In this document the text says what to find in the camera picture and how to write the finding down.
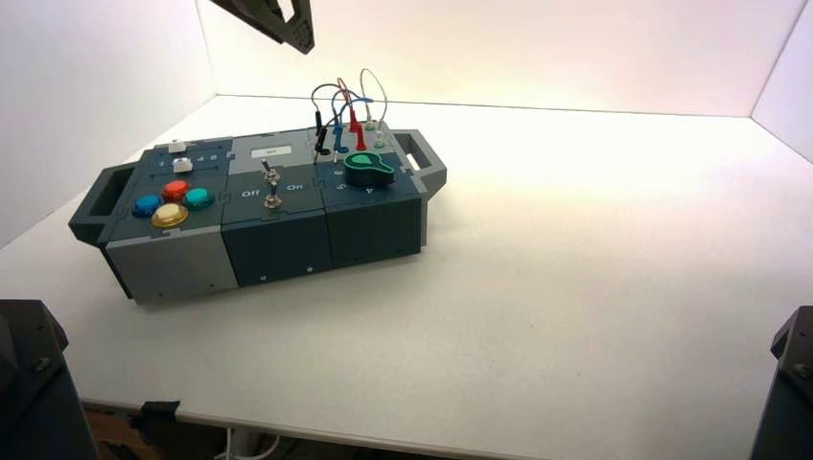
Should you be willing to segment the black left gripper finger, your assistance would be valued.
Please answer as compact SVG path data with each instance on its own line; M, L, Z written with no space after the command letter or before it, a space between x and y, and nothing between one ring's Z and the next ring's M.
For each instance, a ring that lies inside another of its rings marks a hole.
M283 21L280 33L283 44L303 55L314 48L314 22L309 0L278 2L278 16Z
M284 42L279 25L285 23L285 17L278 1L211 0L211 2L264 36L276 42Z

